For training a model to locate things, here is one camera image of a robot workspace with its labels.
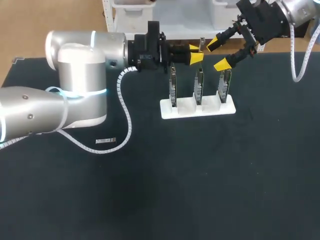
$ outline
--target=white shelf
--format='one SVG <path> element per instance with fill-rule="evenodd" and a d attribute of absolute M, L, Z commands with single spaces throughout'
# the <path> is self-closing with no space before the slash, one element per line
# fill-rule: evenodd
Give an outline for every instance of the white shelf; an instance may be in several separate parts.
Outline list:
<path fill-rule="evenodd" d="M 224 30 L 216 30 L 211 23 L 208 9 L 210 0 L 158 0 L 153 9 L 153 20 L 160 22 L 160 31 L 167 40 L 188 40 L 205 37 L 212 39 Z M 117 18 L 114 20 L 115 32 L 125 33 L 128 40 L 133 40 L 134 29 L 125 29 Z"/>

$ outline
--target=black mat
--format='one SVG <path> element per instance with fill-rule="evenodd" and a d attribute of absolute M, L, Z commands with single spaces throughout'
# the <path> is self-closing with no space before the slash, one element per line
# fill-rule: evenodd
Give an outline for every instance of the black mat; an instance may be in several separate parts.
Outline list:
<path fill-rule="evenodd" d="M 219 59 L 205 59 L 205 95 L 216 92 Z M 289 54 L 246 59 L 232 76 L 235 115 L 179 120 L 161 119 L 161 71 L 130 73 L 122 89 L 133 135 L 122 150 L 94 155 L 52 133 L 0 152 L 0 239 L 320 239 L 319 62 L 313 53 L 296 84 Z M 107 121 L 68 131 L 90 147 L 126 136 L 118 73 L 108 73 Z M 179 97 L 192 95 L 194 75 L 178 68 Z M 26 59 L 4 87 L 58 82 L 45 59 Z"/>

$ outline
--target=metal bracket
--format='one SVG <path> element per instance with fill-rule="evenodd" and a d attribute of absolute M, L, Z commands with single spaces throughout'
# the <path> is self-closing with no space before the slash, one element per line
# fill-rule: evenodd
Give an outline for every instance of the metal bracket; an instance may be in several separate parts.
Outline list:
<path fill-rule="evenodd" d="M 202 96 L 204 92 L 204 72 L 202 67 L 198 68 L 194 78 L 194 97 L 197 105 L 202 104 Z"/>
<path fill-rule="evenodd" d="M 169 91 L 171 105 L 175 108 L 177 107 L 177 72 L 174 66 L 170 69 Z"/>
<path fill-rule="evenodd" d="M 206 39 L 204 37 L 200 38 L 200 43 L 199 43 L 199 53 L 202 52 L 204 46 L 206 44 Z M 202 104 L 202 96 L 204 92 L 204 71 L 202 69 L 201 63 L 198 64 L 198 69 L 195 74 L 194 78 L 194 97 L 195 97 L 195 102 L 197 105 Z"/>
<path fill-rule="evenodd" d="M 204 37 L 200 37 L 199 53 L 203 51 L 205 45 L 206 45 L 206 39 Z"/>
<path fill-rule="evenodd" d="M 256 51 L 257 51 L 258 53 L 263 52 L 263 51 L 265 50 L 265 46 L 266 46 L 266 43 L 263 44 L 263 45 L 260 45 L 260 43 L 259 43 Z"/>
<path fill-rule="evenodd" d="M 218 85 L 218 94 L 219 94 L 221 103 L 223 104 L 227 102 L 231 76 L 232 76 L 232 72 L 230 69 L 221 71 L 219 85 Z"/>
<path fill-rule="evenodd" d="M 16 57 L 12 60 L 12 64 L 16 64 L 18 60 L 25 60 L 25 58 L 24 58 L 24 57 L 16 56 Z"/>

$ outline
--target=small metal piece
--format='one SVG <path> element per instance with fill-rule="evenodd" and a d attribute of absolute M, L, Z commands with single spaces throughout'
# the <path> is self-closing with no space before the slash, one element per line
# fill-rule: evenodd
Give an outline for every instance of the small metal piece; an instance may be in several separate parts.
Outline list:
<path fill-rule="evenodd" d="M 115 143 L 117 140 L 115 137 L 113 138 L 104 138 L 104 139 L 96 139 L 95 144 L 107 144 L 107 143 Z"/>
<path fill-rule="evenodd" d="M 200 65 L 194 78 L 194 97 L 197 105 L 202 104 L 202 96 L 204 92 L 204 72 Z"/>
<path fill-rule="evenodd" d="M 24 57 L 15 57 L 13 60 L 12 60 L 12 64 L 16 64 L 18 60 L 25 60 Z"/>
<path fill-rule="evenodd" d="M 205 44 L 206 44 L 206 39 L 204 37 L 200 37 L 199 53 L 203 51 Z"/>
<path fill-rule="evenodd" d="M 221 71 L 219 86 L 218 86 L 218 94 L 223 104 L 227 102 L 231 75 L 232 73 L 230 69 Z"/>
<path fill-rule="evenodd" d="M 171 105 L 175 108 L 177 106 L 177 72 L 174 66 L 170 69 L 169 91 Z"/>
<path fill-rule="evenodd" d="M 138 69 L 138 72 L 141 72 L 141 60 L 140 59 L 138 59 L 136 61 L 136 68 Z"/>

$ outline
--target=wooden floor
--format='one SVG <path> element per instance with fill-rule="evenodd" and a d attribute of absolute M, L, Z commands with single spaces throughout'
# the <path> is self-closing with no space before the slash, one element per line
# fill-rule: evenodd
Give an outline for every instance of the wooden floor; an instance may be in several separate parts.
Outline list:
<path fill-rule="evenodd" d="M 45 39 L 51 30 L 107 31 L 101 0 L 0 0 L 0 86 L 15 57 L 45 56 Z M 306 50 L 310 40 L 296 40 L 296 51 Z M 230 54 L 243 47 L 243 39 L 231 39 L 214 54 Z M 289 52 L 290 39 L 273 39 L 264 52 Z"/>

